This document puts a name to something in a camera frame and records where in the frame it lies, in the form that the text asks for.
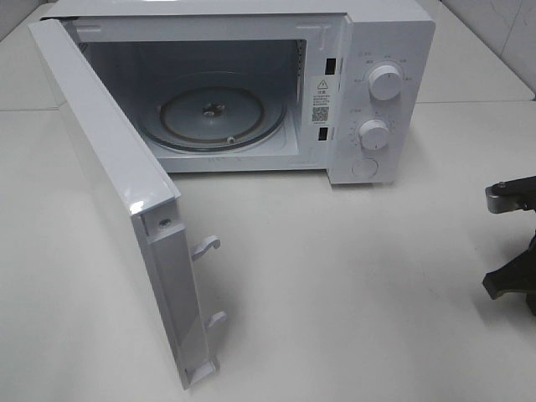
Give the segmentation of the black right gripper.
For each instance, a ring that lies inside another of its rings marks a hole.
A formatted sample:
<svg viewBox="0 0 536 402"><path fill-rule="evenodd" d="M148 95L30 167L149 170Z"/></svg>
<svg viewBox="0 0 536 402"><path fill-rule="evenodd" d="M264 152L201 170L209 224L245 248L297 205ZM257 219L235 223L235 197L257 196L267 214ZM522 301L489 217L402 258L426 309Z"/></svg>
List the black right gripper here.
<svg viewBox="0 0 536 402"><path fill-rule="evenodd" d="M515 210L535 210L535 176L495 183L485 189L487 208L492 214ZM536 234L528 250L506 265L489 272L482 284L488 295L496 300L506 293L525 295L531 313L535 315L535 248Z"/></svg>

